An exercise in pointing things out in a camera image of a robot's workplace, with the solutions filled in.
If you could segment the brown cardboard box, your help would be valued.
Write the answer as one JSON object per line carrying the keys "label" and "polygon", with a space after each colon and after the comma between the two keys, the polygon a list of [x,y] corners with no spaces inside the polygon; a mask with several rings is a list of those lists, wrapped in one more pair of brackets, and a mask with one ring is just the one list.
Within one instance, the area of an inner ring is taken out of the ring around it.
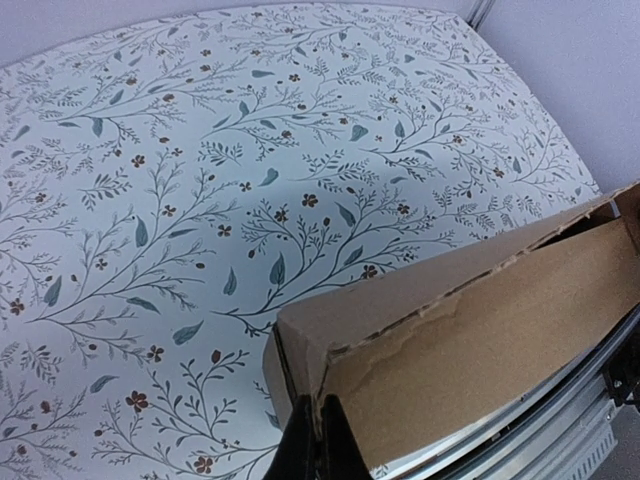
{"label": "brown cardboard box", "polygon": [[341,402],[369,467],[486,417],[639,303],[639,188],[284,307],[263,372],[281,428]]}

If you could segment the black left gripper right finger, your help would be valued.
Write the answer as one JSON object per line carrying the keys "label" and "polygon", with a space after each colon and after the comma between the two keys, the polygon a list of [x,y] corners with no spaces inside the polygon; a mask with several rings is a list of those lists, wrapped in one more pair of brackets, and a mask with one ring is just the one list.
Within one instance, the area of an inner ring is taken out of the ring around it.
{"label": "black left gripper right finger", "polygon": [[338,396],[325,398],[321,420],[320,478],[372,480]]}

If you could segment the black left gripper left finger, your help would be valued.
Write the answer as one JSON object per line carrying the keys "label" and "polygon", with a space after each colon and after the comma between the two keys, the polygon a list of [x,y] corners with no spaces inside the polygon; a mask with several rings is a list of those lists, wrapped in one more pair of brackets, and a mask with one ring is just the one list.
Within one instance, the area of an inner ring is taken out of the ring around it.
{"label": "black left gripper left finger", "polygon": [[299,396],[264,480],[316,478],[316,437],[311,397]]}

